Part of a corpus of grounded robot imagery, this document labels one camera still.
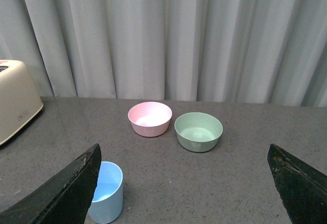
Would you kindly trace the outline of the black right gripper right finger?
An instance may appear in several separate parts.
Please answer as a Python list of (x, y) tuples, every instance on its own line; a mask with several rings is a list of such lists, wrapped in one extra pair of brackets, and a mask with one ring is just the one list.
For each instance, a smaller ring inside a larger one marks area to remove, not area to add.
[(326, 175), (271, 144), (267, 161), (292, 223), (326, 223)]

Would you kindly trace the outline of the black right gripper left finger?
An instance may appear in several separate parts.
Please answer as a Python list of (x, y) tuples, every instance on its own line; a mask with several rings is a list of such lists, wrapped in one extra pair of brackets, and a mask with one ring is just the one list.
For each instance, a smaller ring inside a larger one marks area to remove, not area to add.
[(1, 213), (1, 223), (84, 223), (97, 186), (101, 149), (94, 144), (31, 194)]

